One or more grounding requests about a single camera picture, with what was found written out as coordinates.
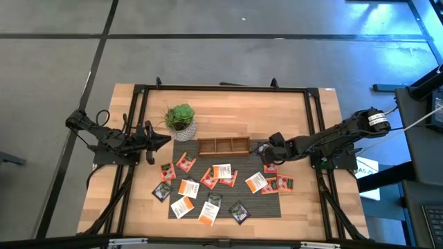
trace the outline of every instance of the wooden tabletop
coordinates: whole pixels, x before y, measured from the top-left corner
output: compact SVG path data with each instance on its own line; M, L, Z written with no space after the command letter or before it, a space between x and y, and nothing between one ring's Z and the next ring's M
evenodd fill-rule
M121 128L122 115L129 110L133 84L116 84L109 106L109 127ZM326 127L342 121L334 89L320 89L320 101ZM138 98L136 113L140 108ZM301 93L259 93L230 91L152 90L147 99L145 120L151 120L157 133L169 134L162 123L162 113L168 107L188 103L195 110L197 138L250 136L267 139L279 131L288 139L309 135L306 109ZM311 100L316 131L316 109ZM144 153L136 167L127 210L124 235L155 237L194 237L231 239L293 239L324 240L325 232L320 208L315 172L309 159L287 162L280 166L281 174L294 177L293 193L279 194L281 218L249 218L242 225L234 219L217 219L213 227L196 219L168 219L169 199L161 203L151 192L160 183L159 165L172 160L173 142L154 153L155 165L148 165ZM78 232L89 228L109 202L116 172L107 165L91 178ZM347 171L336 170L336 185L340 204L361 234L368 236L363 208L356 181ZM116 230L120 207L112 224ZM334 212L329 207L332 232L336 233Z

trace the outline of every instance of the concrete floor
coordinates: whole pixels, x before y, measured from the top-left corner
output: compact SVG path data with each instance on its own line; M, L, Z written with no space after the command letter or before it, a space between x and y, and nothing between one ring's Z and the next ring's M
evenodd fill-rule
M426 1L414 0L443 50L441 24ZM111 0L0 0L0 33L101 33L110 6ZM420 29L406 3L131 0L120 1L111 33L413 35ZM24 167L0 167L0 241L33 236L67 135L64 120L78 104L97 44L0 39L0 151L28 160ZM280 86L336 88L347 117L371 106L395 107L393 94L373 93L373 84L411 84L436 66L427 44L419 42L113 39L105 46L87 113L108 107L115 83L153 84L159 76L164 84L266 86L276 77ZM393 127L401 126L398 113L389 118ZM409 159L404 136L363 156L392 165ZM75 234L92 157L76 143L50 237ZM368 218L373 239L404 243L395 224Z

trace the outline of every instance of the white plant pot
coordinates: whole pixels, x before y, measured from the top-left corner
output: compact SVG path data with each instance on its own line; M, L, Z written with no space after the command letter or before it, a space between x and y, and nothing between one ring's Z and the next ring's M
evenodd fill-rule
M195 135L195 131L197 130L197 126L195 124L194 119L192 119L191 124L188 127L186 127L186 129L181 131L173 130L168 126L166 126L166 128L168 128L169 132L172 135L172 138L179 142L188 141L189 139L193 138Z

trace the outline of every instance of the green succulent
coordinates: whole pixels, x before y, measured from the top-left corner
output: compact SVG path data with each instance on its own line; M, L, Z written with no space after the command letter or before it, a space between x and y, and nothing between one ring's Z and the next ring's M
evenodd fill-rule
M181 104L172 109L168 109L164 118L169 128L175 131L181 131L190 125L193 117L194 110L192 110L189 104Z

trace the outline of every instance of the keyboard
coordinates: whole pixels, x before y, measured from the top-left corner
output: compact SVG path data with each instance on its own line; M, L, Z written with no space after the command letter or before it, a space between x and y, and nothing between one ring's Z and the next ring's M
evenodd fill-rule
M423 206L423 212L434 248L443 249L443 205Z

